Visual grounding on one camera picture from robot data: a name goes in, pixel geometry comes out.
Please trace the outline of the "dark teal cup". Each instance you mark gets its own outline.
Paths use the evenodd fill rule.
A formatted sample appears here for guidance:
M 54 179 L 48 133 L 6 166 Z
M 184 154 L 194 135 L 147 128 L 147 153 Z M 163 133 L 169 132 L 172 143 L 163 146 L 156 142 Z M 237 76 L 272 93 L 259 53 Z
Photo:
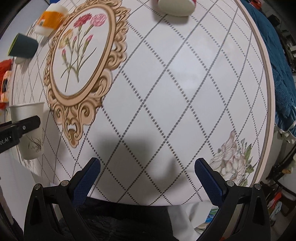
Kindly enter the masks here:
M 18 33 L 11 43 L 8 56 L 30 59 L 34 57 L 38 46 L 37 40 Z

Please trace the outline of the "red plastic bag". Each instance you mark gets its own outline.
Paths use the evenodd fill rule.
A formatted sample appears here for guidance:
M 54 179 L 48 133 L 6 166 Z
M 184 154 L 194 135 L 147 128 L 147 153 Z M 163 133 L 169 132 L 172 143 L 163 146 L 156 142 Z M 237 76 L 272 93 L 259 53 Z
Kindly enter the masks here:
M 0 62 L 0 88 L 3 83 L 4 74 L 7 71 L 11 70 L 11 65 L 12 65 L 12 59 L 7 59 Z

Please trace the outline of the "white paper cup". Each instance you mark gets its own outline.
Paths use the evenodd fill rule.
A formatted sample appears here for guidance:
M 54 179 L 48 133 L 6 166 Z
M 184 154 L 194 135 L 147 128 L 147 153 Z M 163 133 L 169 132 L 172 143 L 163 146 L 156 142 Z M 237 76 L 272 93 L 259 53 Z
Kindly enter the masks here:
M 38 116 L 37 128 L 29 131 L 29 127 L 21 126 L 25 133 L 20 138 L 18 149 L 23 159 L 36 159 L 43 155 L 43 110 L 44 102 L 26 103 L 10 106 L 11 121 L 22 121 L 33 116 Z

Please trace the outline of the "teal quilted blanket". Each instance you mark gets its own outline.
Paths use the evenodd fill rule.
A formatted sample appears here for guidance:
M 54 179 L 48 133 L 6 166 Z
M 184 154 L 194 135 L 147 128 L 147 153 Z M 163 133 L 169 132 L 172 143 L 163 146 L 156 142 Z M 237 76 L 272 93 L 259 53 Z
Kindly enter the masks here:
M 266 45 L 275 88 L 275 124 L 295 136 L 295 83 L 280 39 L 266 16 L 249 1 L 241 2 L 253 18 Z

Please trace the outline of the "orange tissue pack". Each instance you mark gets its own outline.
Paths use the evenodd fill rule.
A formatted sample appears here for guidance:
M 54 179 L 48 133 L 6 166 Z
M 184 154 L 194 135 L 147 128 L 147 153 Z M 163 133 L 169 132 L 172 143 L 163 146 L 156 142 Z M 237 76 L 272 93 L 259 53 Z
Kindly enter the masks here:
M 1 84 L 1 103 L 9 103 L 10 81 L 11 81 L 11 70 L 8 70 L 4 73 L 2 84 Z

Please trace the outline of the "small white cup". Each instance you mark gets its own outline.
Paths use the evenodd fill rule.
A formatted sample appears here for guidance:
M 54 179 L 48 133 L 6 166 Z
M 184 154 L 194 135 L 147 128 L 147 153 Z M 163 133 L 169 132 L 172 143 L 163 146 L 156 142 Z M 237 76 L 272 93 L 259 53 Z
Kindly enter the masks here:
M 26 61 L 26 58 L 22 58 L 22 57 L 15 57 L 15 59 L 14 59 L 14 62 L 16 65 L 19 65 L 25 61 Z

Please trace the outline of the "orange white jar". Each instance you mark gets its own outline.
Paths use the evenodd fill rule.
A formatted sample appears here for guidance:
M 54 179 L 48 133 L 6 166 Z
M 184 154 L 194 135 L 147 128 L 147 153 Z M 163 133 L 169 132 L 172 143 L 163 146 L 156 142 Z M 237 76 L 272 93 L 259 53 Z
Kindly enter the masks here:
M 34 32 L 39 35 L 49 37 L 60 27 L 67 16 L 68 10 L 66 7 L 58 3 L 52 3 L 37 20 Z

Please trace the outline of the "red paper cup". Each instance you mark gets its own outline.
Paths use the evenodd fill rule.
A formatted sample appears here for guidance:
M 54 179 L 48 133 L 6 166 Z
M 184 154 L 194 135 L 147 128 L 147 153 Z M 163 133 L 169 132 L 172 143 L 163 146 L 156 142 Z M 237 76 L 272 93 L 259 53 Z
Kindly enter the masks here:
M 158 0 L 161 11 L 172 16 L 189 16 L 196 8 L 196 0 Z

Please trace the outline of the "floral diamond pattern tablecloth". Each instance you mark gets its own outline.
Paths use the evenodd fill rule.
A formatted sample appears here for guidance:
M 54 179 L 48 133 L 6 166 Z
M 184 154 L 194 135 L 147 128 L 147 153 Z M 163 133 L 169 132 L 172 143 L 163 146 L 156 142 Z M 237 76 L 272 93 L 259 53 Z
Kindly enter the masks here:
M 102 170 L 93 198 L 139 205 L 207 200 L 194 163 L 226 180 L 262 176 L 273 92 L 259 31 L 241 1 L 198 1 L 187 18 L 154 1 L 61 1 L 69 18 L 14 68 L 12 104 L 44 103 L 40 157 L 18 162 L 50 183 L 91 157 Z

